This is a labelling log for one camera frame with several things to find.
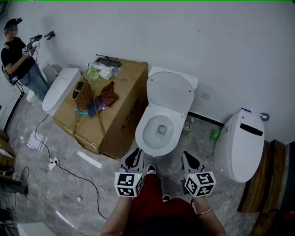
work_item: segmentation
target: white strip on floor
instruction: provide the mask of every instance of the white strip on floor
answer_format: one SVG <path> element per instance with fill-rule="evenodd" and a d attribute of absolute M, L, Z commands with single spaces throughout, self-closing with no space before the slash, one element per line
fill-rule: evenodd
<path fill-rule="evenodd" d="M 77 154 L 82 157 L 84 160 L 88 161 L 90 164 L 96 166 L 97 168 L 101 168 L 102 164 L 96 160 L 93 160 L 91 157 L 87 156 L 85 153 L 78 151 Z"/>

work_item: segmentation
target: brown leather handbag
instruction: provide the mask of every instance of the brown leather handbag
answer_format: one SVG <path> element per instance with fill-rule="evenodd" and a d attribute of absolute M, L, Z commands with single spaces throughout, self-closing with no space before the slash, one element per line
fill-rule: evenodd
<path fill-rule="evenodd" d="M 73 99 L 80 109 L 86 109 L 86 105 L 92 101 L 93 92 L 85 77 L 76 84 Z"/>

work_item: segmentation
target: backpack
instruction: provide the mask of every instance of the backpack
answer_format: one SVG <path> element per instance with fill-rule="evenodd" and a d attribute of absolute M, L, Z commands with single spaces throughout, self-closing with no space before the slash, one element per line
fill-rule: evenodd
<path fill-rule="evenodd" d="M 9 46 L 8 46 L 7 44 L 4 44 L 4 48 L 6 48 L 7 50 L 9 50 Z M 13 84 L 13 83 L 11 82 L 11 80 L 10 80 L 10 79 L 11 79 L 11 75 L 8 74 L 8 72 L 7 72 L 7 70 L 5 69 L 3 63 L 2 63 L 1 69 L 2 69 L 2 74 L 3 74 L 4 77 L 7 79 L 7 81 L 9 82 L 9 84 L 10 84 L 11 86 L 14 86 L 15 84 Z"/>

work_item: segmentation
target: marker cube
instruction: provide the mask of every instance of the marker cube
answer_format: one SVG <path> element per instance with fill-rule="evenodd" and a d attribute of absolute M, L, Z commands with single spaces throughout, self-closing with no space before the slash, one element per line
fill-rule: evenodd
<path fill-rule="evenodd" d="M 216 180 L 212 171 L 188 174 L 185 188 L 193 197 L 206 196 L 212 193 Z"/>
<path fill-rule="evenodd" d="M 142 174 L 115 173 L 115 188 L 119 196 L 137 197 L 142 187 Z"/>

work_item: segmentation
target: bracelet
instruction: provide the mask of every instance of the bracelet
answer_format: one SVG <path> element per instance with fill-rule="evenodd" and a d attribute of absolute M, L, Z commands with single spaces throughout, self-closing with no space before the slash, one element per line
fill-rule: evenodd
<path fill-rule="evenodd" d="M 205 212 L 203 212 L 203 213 L 201 213 L 201 214 L 197 214 L 198 216 L 200 216 L 200 215 L 204 215 L 204 214 L 206 214 L 206 213 L 208 213 L 208 212 L 210 212 L 210 211 L 212 211 L 212 207 L 209 209 L 209 210 L 207 210 L 207 211 L 205 211 Z"/>

